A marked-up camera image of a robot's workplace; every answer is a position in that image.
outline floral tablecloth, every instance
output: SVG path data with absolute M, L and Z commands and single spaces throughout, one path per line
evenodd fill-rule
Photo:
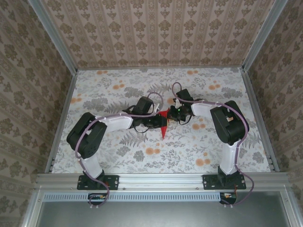
M 118 113 L 152 91 L 163 95 L 162 110 L 167 110 L 173 105 L 171 85 L 175 81 L 194 99 L 234 100 L 250 125 L 239 153 L 239 167 L 244 172 L 270 171 L 240 69 L 201 68 L 79 71 L 52 173 L 82 172 L 66 137 L 83 113 Z M 151 98 L 160 102 L 156 95 Z M 98 161 L 106 173 L 215 173 L 222 146 L 212 119 L 196 116 L 183 126 L 170 121 L 164 139 L 160 129 L 143 134 L 134 129 L 106 133 Z

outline floral wallpaper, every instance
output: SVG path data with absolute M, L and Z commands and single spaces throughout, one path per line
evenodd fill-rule
M 288 1 L 249 75 L 279 167 L 303 210 L 303 1 Z
M 0 1 L 0 226 L 22 222 L 71 80 L 26 0 Z
M 82 173 L 66 137 L 85 112 L 96 116 L 119 113 L 152 91 L 163 96 L 163 110 L 167 110 L 174 104 L 171 85 L 175 81 L 195 99 L 234 100 L 250 125 L 249 136 L 240 150 L 239 167 L 244 172 L 270 171 L 240 70 L 203 68 L 78 71 L 52 173 Z M 160 102 L 156 95 L 151 98 Z M 206 112 L 186 125 L 170 121 L 164 139 L 160 129 L 106 133 L 98 150 L 98 161 L 106 173 L 216 172 L 222 146 L 210 113 Z
M 241 65 L 274 0 L 43 0 L 78 68 Z

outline patterned wall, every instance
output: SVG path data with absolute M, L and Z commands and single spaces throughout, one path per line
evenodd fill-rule
M 282 171 L 303 208 L 303 1 L 289 0 L 249 70 Z
M 273 0 L 43 0 L 79 68 L 240 65 Z
M 71 75 L 26 0 L 0 1 L 0 226 L 18 226 Z

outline red object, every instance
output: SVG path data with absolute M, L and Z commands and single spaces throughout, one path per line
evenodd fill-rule
M 169 111 L 169 108 L 166 111 L 161 111 L 159 112 L 159 114 L 161 114 L 161 116 L 166 117 L 167 118 L 167 113 Z M 161 132 L 162 132 L 162 139 L 164 139 L 165 137 L 165 132 L 166 132 L 167 126 L 161 127 Z

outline vent grille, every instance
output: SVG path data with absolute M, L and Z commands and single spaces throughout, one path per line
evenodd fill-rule
M 62 201 L 88 201 L 88 192 L 48 192 L 44 195 L 44 202 Z M 168 193 L 139 193 L 139 192 L 113 192 L 108 201 L 220 201 L 219 192 L 168 192 Z

